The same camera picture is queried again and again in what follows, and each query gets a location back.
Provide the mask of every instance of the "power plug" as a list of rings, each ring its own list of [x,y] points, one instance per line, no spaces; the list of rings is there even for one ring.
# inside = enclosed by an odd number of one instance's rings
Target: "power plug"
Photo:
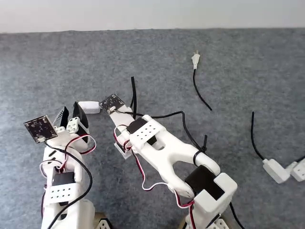
[[[263,168],[266,172],[278,183],[281,184],[285,182],[290,177],[289,169],[283,168],[277,161],[274,159],[265,159],[263,160]]]
[[[292,169],[291,175],[299,182],[305,180],[305,159]]]

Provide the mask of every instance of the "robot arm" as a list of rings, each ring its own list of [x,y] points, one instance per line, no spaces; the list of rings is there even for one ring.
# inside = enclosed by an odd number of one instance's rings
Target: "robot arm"
[[[226,173],[220,173],[218,164],[203,153],[197,154],[197,148],[176,138],[150,116],[134,120],[131,108],[114,94],[102,101],[101,107],[121,132],[118,136],[114,133],[115,146],[125,159],[132,153],[141,155],[159,172],[172,192],[193,198],[186,217],[188,228],[217,228],[215,223],[237,189],[237,184]],[[198,167],[183,181],[173,170],[177,161],[190,164],[195,161]]]
[[[41,206],[41,229],[96,227],[93,204],[81,198],[89,192],[92,185],[92,176],[84,165],[82,154],[93,151],[96,143],[89,151],[85,151],[90,142],[88,121],[77,103],[74,105],[73,117],[69,121],[68,115],[68,110],[63,108],[53,124],[47,116],[25,123],[37,143],[46,143],[43,162],[40,165],[41,173],[47,179]],[[85,184],[85,170],[91,180],[89,187]],[[110,228],[110,223],[106,219],[101,219],[97,228],[102,225],[103,228]]]

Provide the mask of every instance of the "small circuit board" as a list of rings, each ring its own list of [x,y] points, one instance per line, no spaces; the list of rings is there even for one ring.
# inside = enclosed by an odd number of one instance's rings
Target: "small circuit board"
[[[36,143],[44,142],[58,136],[46,115],[25,122],[24,125]]]
[[[107,99],[100,102],[100,106],[110,115],[114,110],[118,110],[125,103],[116,94],[110,95]]]

